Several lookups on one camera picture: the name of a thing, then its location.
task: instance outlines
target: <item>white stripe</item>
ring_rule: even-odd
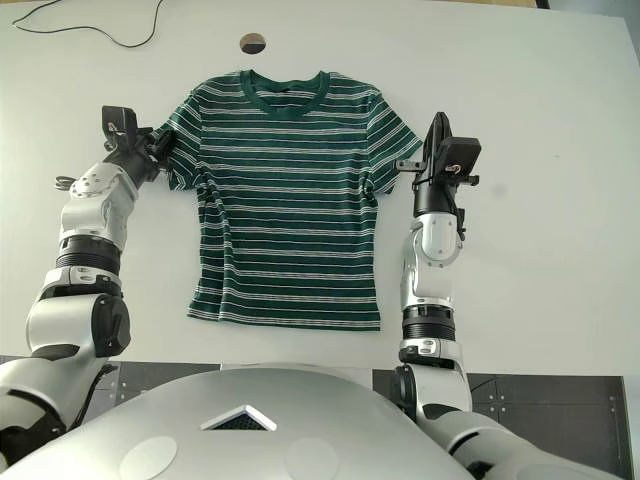
[[[198,93],[200,93],[200,91],[205,91],[207,93],[210,93],[212,95],[217,95],[219,97],[242,97],[244,96],[244,92],[242,92],[239,89],[234,89],[230,92],[225,92],[222,91],[218,88],[206,85],[206,84],[201,84],[200,87],[198,88]]]
[[[189,309],[189,311],[193,310],[194,315],[200,314],[200,310]],[[274,325],[312,325],[312,326],[329,326],[329,327],[353,327],[353,328],[364,328],[364,327],[379,327],[380,322],[378,320],[347,320],[347,321],[338,321],[338,320],[309,320],[303,318],[274,318],[274,317],[257,317],[251,316],[247,317],[246,315],[238,315],[231,312],[224,312],[220,315],[216,313],[202,312],[202,315],[209,318],[216,318],[224,320],[225,318],[229,319],[229,321],[236,321],[239,323],[246,324],[255,324],[255,323],[268,323]]]
[[[350,208],[293,208],[293,207],[254,207],[244,205],[227,205],[229,212],[276,212],[276,213],[303,213],[305,215],[360,215],[363,213],[376,213],[376,207]]]
[[[198,287],[196,289],[200,293],[222,295],[223,290],[220,288],[208,288]],[[268,293],[245,293],[235,288],[226,287],[224,292],[229,292],[234,297],[247,298],[249,300],[269,300],[274,302],[329,302],[329,303],[374,303],[376,297],[327,297],[327,296],[312,296],[312,295],[276,295]]]
[[[365,134],[367,131],[362,128],[323,128],[318,130],[309,130],[301,128],[265,128],[265,127],[244,127],[244,128],[229,128],[229,127],[209,127],[204,126],[202,128],[205,132],[220,132],[220,133],[269,133],[276,135],[334,135],[334,134]]]
[[[240,242],[238,243],[247,243],[247,242],[258,242],[260,244],[262,243],[293,243],[293,244],[300,244],[300,245],[341,245],[341,246],[345,246],[345,247],[355,247],[355,246],[359,246],[359,245],[373,245],[373,240],[370,241],[365,241],[365,242],[358,242],[358,243],[331,243],[331,242],[299,242],[299,241],[293,241],[293,240],[262,240],[262,239],[251,239],[251,240],[247,240],[242,239]]]
[[[200,111],[211,115],[266,115],[262,110],[257,108],[206,108],[200,107]]]
[[[344,153],[342,153],[341,150],[334,150],[334,155],[344,155]],[[204,161],[206,161],[207,159],[211,159],[211,158],[215,158],[215,159],[221,159],[221,160],[229,160],[232,159],[234,161],[258,161],[261,163],[269,163],[269,162],[295,162],[298,165],[301,162],[304,162],[305,164],[313,164],[313,163],[329,163],[332,165],[335,165],[336,163],[345,163],[345,162],[349,162],[349,164],[354,164],[354,163],[361,163],[361,164],[366,164],[369,165],[367,163],[367,159],[366,157],[363,155],[360,158],[354,158],[354,157],[349,157],[349,158],[345,158],[344,160],[335,160],[335,159],[330,159],[330,160],[311,160],[309,158],[304,158],[304,159],[300,159],[300,158],[255,158],[255,157],[221,157],[219,155],[213,155],[210,154],[208,152],[200,152],[200,158],[202,158]]]
[[[359,231],[351,231],[351,230],[322,230],[322,229],[310,229],[310,228],[263,228],[263,227],[231,227],[231,232],[240,232],[240,233],[272,233],[276,235],[299,235],[301,237],[305,237],[306,235],[327,235],[327,236],[337,236],[337,237],[346,237],[346,236],[362,236],[374,233],[373,228],[363,228]]]
[[[263,124],[263,123],[277,123],[277,124],[283,124],[283,123],[300,123],[300,124],[307,124],[307,123],[331,123],[331,124],[336,124],[336,125],[348,125],[349,127],[353,127],[354,125],[367,125],[368,122],[338,122],[335,119],[331,119],[331,120],[262,120],[262,119],[246,119],[246,120],[218,120],[216,119],[216,123],[251,123],[251,122],[255,122],[258,123],[259,125]]]
[[[198,303],[205,303],[205,304],[211,304],[211,305],[218,305],[217,303],[213,303],[213,302],[209,302],[206,300],[197,300]],[[243,308],[245,310],[269,310],[271,312],[273,311],[279,311],[279,312],[309,312],[309,313],[342,313],[345,315],[348,314],[375,314],[378,313],[378,310],[358,310],[357,312],[353,312],[353,311],[345,311],[345,310],[311,310],[311,309],[304,309],[304,308],[284,308],[284,307],[278,307],[278,308],[274,308],[274,307],[247,307],[246,305],[240,305],[238,303],[234,303],[234,302],[230,302],[229,300],[224,300],[224,305],[233,305],[234,307],[238,307],[238,308]]]
[[[262,278],[300,278],[307,280],[373,280],[373,273],[311,273],[311,272],[267,272],[262,270],[239,270],[233,265],[224,267],[214,267],[212,265],[202,265],[203,270],[212,272],[230,271],[240,277],[262,277]]]
[[[375,222],[376,219],[375,218],[369,218],[369,219],[364,219],[361,220],[359,222],[348,222],[348,221],[344,221],[344,220],[340,220],[337,222],[332,222],[330,220],[298,220],[297,218],[252,218],[252,217],[234,217],[233,218],[234,222],[238,222],[238,221],[249,221],[249,222],[285,222],[287,224],[290,225],[295,225],[298,223],[311,223],[314,225],[317,225],[319,223],[325,224],[335,224],[335,225],[346,225],[348,224],[349,226],[355,226],[355,225],[363,225],[365,223],[371,223],[371,222]],[[306,230],[300,230],[300,235],[304,235]]]
[[[306,115],[309,115],[310,117],[327,117],[327,118],[333,118],[333,117],[367,118],[369,116],[369,113],[368,112],[367,113],[323,112],[319,110],[312,110],[311,112],[308,112]]]
[[[236,175],[225,175],[225,176],[218,176],[217,180],[227,180],[227,179],[234,179],[234,180],[244,180],[246,182],[251,182],[251,181],[258,181],[258,182],[284,182],[285,184],[288,184],[290,182],[312,182],[312,183],[329,183],[329,184],[334,184],[334,185],[341,185],[341,184],[345,184],[345,183],[355,183],[355,184],[359,184],[359,180],[358,179],[349,179],[349,178],[336,178],[334,180],[315,180],[313,178],[258,178],[258,177],[248,177],[248,176],[236,176]]]
[[[257,165],[232,165],[229,163],[213,163],[208,165],[211,170],[231,170],[241,172],[279,172],[279,173],[311,173],[314,175],[338,175],[341,173],[365,173],[370,170],[369,167],[365,168],[353,168],[353,167],[341,167],[341,168],[300,168],[300,167],[259,167]]]
[[[207,138],[212,138],[215,140],[223,140],[223,141],[227,141],[227,140],[231,140],[231,141],[238,141],[238,142],[281,142],[281,143],[320,143],[322,145],[327,145],[327,144],[340,144],[340,143],[347,143],[349,145],[352,145],[354,143],[363,143],[366,142],[366,138],[363,138],[361,140],[291,140],[288,138],[237,138],[237,137],[207,137]]]
[[[310,193],[319,195],[359,195],[360,189],[356,188],[302,188],[302,187],[266,187],[258,185],[216,185],[209,180],[209,184],[215,186],[221,192],[247,191],[247,192],[274,192],[274,193]]]
[[[331,98],[334,100],[354,100],[357,98],[364,98],[379,94],[380,92],[378,90],[368,89],[358,93],[327,93],[326,98]]]
[[[300,198],[286,198],[286,199],[278,199],[278,198],[255,198],[255,197],[234,197],[233,195],[225,195],[224,199],[233,199],[233,200],[260,200],[262,202],[313,202],[313,203],[331,203],[331,204],[335,204],[335,203],[355,203],[360,205],[362,203],[362,200],[360,198],[355,199],[355,200],[318,200],[316,198],[314,198],[313,200],[305,200],[305,199],[300,199]]]
[[[270,248],[236,248],[234,253],[243,255],[267,255],[272,257],[311,258],[372,258],[373,250],[365,252],[326,252],[322,250],[274,250]]]
[[[390,132],[387,132],[387,134],[384,137],[382,137],[380,140],[378,140],[376,143],[370,144],[367,153],[370,155],[372,152],[375,152],[380,146],[386,144],[389,141],[389,139],[393,138],[403,128],[406,128],[406,127],[402,122],[400,122],[398,125],[396,125],[396,127],[393,130],[391,130]]]
[[[305,289],[305,290],[311,290],[311,291],[315,291],[317,292],[318,290],[333,290],[333,287],[315,287],[315,286],[303,286],[300,285],[299,283],[296,285],[287,285],[284,282],[284,279],[282,280],[282,282],[278,282],[278,285],[265,285],[264,283],[242,283],[239,282],[238,280],[236,280],[235,278],[231,278],[231,277],[227,277],[227,278],[220,278],[220,279],[211,279],[211,278],[207,278],[206,279],[209,282],[215,282],[217,281],[218,283],[222,283],[224,281],[224,283],[228,283],[228,282],[233,282],[236,285],[241,285],[243,287],[250,287],[250,288],[255,288],[255,287],[265,287],[265,288],[297,288],[297,289]],[[350,287],[348,285],[340,285],[340,290],[373,290],[375,287],[373,286],[373,284],[369,287]]]
[[[366,148],[289,148],[289,147],[253,147],[249,145],[202,145],[203,150],[213,152],[259,152],[259,153],[299,153],[303,155],[366,155]]]

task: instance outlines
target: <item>striped t-shirt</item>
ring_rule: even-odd
[[[420,140],[380,92],[338,73],[212,78],[172,128],[173,190],[195,188],[202,276],[188,315],[251,325],[379,330],[376,193]]]

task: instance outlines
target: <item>white table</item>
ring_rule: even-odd
[[[69,1],[33,28],[148,32],[155,0]],[[479,187],[463,188],[468,240],[455,272],[469,371],[638,372],[640,69],[621,19],[449,2],[167,0],[139,49],[94,32],[33,35],[0,7],[0,352],[26,354],[24,320],[57,254],[66,195],[104,156],[103,104],[158,126],[200,81],[255,68],[276,80],[339,71],[377,85],[423,136],[445,111],[483,145]],[[243,54],[239,38],[267,48]],[[246,327],[190,319],[198,279],[195,193],[142,188],[121,278],[133,341],[123,360],[293,361],[390,368],[401,337],[400,245],[409,177],[381,200],[380,333]]]

